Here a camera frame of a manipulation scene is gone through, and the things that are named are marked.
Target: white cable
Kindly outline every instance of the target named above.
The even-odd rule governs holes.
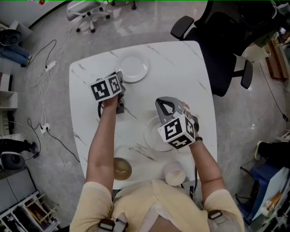
[[[272,79],[271,77],[270,77],[270,79],[271,79],[272,81],[274,81],[274,82],[280,84],[282,88],[284,88],[285,90],[287,90],[288,92],[290,92],[290,89],[288,89],[288,88],[286,88],[285,86],[283,86],[283,84],[282,84],[281,82],[279,82],[279,81],[277,81],[277,80],[274,80],[274,79]]]
[[[58,158],[60,158],[61,161],[63,162],[63,170],[62,170],[60,173],[57,173],[57,174],[61,174],[61,173],[63,173],[63,171],[64,171],[64,169],[65,169],[65,163],[64,163],[64,160],[60,157],[59,154],[49,152],[49,150],[48,150],[48,148],[47,148],[47,146],[46,146],[46,140],[47,140],[47,138],[48,138],[48,133],[46,133],[46,138],[45,138],[45,148],[46,148],[46,150],[47,150],[47,153],[48,153],[48,154],[52,154],[52,155],[56,155],[56,156],[57,156]]]
[[[37,86],[39,85],[39,96],[40,96],[40,100],[41,100],[42,105],[43,105],[43,110],[42,110],[42,114],[41,114],[41,126],[42,126],[42,127],[44,127],[44,125],[46,124],[45,98],[46,98],[46,96],[47,96],[47,93],[48,93],[48,91],[49,91],[49,89],[50,89],[50,86],[51,86],[51,84],[52,84],[52,82],[53,82],[53,80],[54,80],[56,74],[58,73],[58,69],[59,69],[59,61],[61,60],[61,58],[62,58],[62,56],[63,56],[63,45],[64,45],[64,43],[66,42],[66,39],[69,37],[71,31],[72,31],[72,28],[70,28],[69,30],[66,31],[66,33],[68,33],[68,34],[67,34],[66,38],[64,39],[63,43],[59,46],[59,48],[58,48],[57,51],[54,53],[54,55],[51,56],[51,58],[49,58],[48,61],[47,61],[48,64],[50,64],[51,62],[55,61],[55,62],[57,63],[57,65],[58,65],[58,67],[55,68],[55,72],[54,72],[54,74],[52,75],[53,77],[52,77],[52,79],[51,79],[51,82],[49,83],[49,86],[48,86],[46,92],[44,91],[44,96],[42,96],[42,93],[41,93],[41,92],[42,92],[42,88],[43,88],[43,87],[44,87],[44,86],[49,82],[49,80],[50,80],[51,75],[50,75],[50,71],[49,71],[49,70],[46,72],[46,70],[45,70],[45,68],[44,68],[39,76],[37,76],[37,77],[30,76],[30,77],[29,77],[29,80],[28,80],[28,82],[27,82],[27,87],[28,87],[28,88],[31,88],[31,87],[34,88],[34,87],[37,87]],[[61,55],[60,55],[59,59],[56,59],[55,56],[56,56],[56,54],[57,54],[61,49],[62,49]],[[35,79],[35,80],[37,81],[37,83],[34,84],[33,86],[29,86],[30,81],[31,81],[32,78]]]
[[[25,126],[25,125],[23,125],[23,124],[21,124],[21,123],[18,123],[18,122],[9,121],[9,120],[6,120],[6,119],[4,119],[4,121],[12,122],[12,123],[14,123],[14,124],[17,124],[17,125],[20,125],[20,126],[26,127],[27,129],[33,130],[31,127]]]

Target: beige shirt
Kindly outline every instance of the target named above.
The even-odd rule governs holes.
[[[122,192],[119,194],[119,200],[113,204],[106,187],[98,183],[86,183],[70,231],[96,231],[100,220],[116,219],[121,213],[125,213],[128,219],[127,232],[146,231],[150,227],[146,222],[156,206],[161,209],[161,213],[158,214],[165,218],[165,221],[170,221],[179,231],[244,231],[241,213],[229,192],[224,189],[212,193],[207,198],[205,210],[200,210],[186,193],[160,180],[152,180],[138,188],[124,189]],[[208,220],[208,212],[212,210],[222,211],[231,223],[219,226]]]

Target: marble table top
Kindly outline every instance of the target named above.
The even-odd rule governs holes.
[[[145,78],[133,84],[125,83],[126,111],[117,115],[115,157],[122,157],[132,166],[132,175],[125,181],[114,181],[114,189],[151,180],[164,179],[163,166],[179,161],[186,181],[195,180],[194,161],[189,147],[179,151],[157,152],[144,140],[146,124],[158,116],[155,100],[176,97],[186,102],[199,120],[199,135],[213,158],[217,160],[217,132],[213,97],[208,73],[199,44],[195,41],[176,41],[138,45],[94,55],[71,64],[69,69],[72,125],[79,159],[84,175],[90,144],[99,124],[97,103],[90,84],[114,72],[118,56],[136,50],[149,59]]]

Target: speckled floor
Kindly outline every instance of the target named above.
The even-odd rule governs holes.
[[[77,34],[73,23],[66,19],[66,6],[57,9],[37,23],[34,33],[24,42],[24,48],[33,54],[39,51],[52,39],[57,46],[52,54],[61,48],[55,58],[61,57],[58,72],[45,98],[47,121],[51,124],[51,134],[77,154],[75,146],[70,103],[69,103],[69,65],[79,59],[117,48],[138,44],[175,41],[170,35],[174,23],[184,15],[200,18],[206,2],[137,2],[137,10],[131,5],[119,2],[115,7],[109,6],[111,18],[99,20],[96,32]],[[33,126],[41,122],[43,105],[39,97],[39,86],[33,87],[37,77],[44,68],[48,50],[42,52],[28,69],[14,70],[14,90],[19,93],[19,108],[15,112],[17,122],[27,125],[30,117]],[[261,61],[265,73],[268,73],[265,61]],[[238,58],[237,70],[242,69],[244,60]],[[289,93],[280,84],[266,76],[274,96],[284,112],[289,106]],[[44,96],[49,84],[42,87]],[[240,79],[232,80],[224,97],[213,96],[217,123],[217,160],[222,169],[227,188],[231,194],[248,188],[245,174],[239,167],[253,160],[253,151],[258,140],[272,142],[281,135],[286,123],[268,89],[265,78],[258,66],[254,64],[253,80],[250,88],[245,90]],[[15,126],[29,141],[37,141],[35,134],[22,126]],[[47,139],[48,153],[45,149],[45,135],[41,135],[41,155],[37,159],[27,161],[33,179],[40,191],[60,207],[58,217],[62,226],[70,224],[84,184],[84,176],[80,164],[67,152],[59,142]],[[52,153],[59,154],[66,167],[62,174],[62,161]]]

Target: jeans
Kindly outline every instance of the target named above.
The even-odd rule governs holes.
[[[290,169],[290,143],[260,143],[258,153],[278,167]]]
[[[28,65],[30,52],[19,46],[2,46],[0,45],[0,58],[6,58],[19,64]]]
[[[20,153],[24,150],[29,151],[32,145],[30,143],[17,141],[17,140],[10,140],[10,139],[1,139],[0,140],[0,154],[4,151],[12,151],[16,153]]]

